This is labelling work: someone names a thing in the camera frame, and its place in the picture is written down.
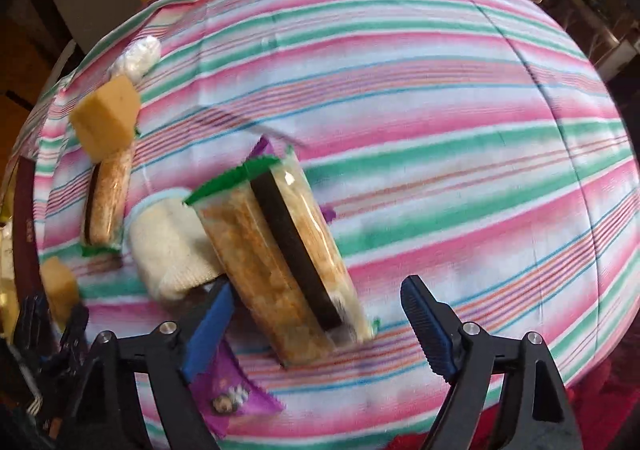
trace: striped tablecloth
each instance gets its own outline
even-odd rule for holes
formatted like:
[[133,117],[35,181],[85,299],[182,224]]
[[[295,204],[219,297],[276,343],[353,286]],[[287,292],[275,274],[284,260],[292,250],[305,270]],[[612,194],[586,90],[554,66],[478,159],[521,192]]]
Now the striped tablecloth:
[[[126,251],[79,256],[91,166],[68,123],[147,35],[162,59],[139,86],[127,214],[236,165],[262,134],[279,151],[292,144],[338,213],[331,231],[367,313],[382,319],[366,347],[288,371],[234,325],[244,370],[286,410],[234,420],[223,448],[380,448],[427,430],[446,387],[402,312],[407,274],[492,333],[542,333],[566,382],[635,316],[636,160],[593,67],[530,1],[158,0],[44,96],[16,147],[37,159],[40,256],[78,275],[90,337],[167,318]],[[148,383],[140,394],[162,444]]]

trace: yellow sponge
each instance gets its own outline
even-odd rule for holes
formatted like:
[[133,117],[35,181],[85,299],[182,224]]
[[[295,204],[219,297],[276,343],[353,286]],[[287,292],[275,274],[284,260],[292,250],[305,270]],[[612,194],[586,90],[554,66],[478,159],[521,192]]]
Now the yellow sponge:
[[78,141],[96,164],[133,141],[140,96],[126,76],[116,76],[86,96],[69,114]]
[[80,302],[76,277],[57,256],[44,261],[40,266],[40,277],[47,294],[51,317],[60,329],[64,329],[71,316],[71,309]]

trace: packaged sandwich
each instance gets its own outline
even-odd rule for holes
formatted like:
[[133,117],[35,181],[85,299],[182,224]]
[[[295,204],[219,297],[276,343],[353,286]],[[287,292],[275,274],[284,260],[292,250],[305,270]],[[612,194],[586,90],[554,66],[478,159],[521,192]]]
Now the packaged sandwich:
[[218,258],[285,365],[373,337],[351,277],[291,151],[245,161],[197,189]]
[[80,231],[85,256],[122,247],[122,223],[134,148],[119,150],[94,166]]

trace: white crumpled plastic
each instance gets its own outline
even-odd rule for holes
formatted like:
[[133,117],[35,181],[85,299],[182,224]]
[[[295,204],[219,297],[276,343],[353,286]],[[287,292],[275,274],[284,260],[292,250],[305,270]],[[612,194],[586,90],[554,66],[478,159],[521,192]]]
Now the white crumpled plastic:
[[154,36],[145,36],[127,46],[109,67],[109,76],[114,78],[124,74],[131,83],[138,84],[143,76],[160,59],[160,41]]

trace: beige sock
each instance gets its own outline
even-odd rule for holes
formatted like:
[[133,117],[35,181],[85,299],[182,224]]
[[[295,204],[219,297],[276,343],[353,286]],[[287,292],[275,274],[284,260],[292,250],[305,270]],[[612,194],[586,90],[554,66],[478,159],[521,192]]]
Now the beige sock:
[[132,221],[129,245],[149,295],[159,301],[180,300],[224,273],[195,211],[175,197]]

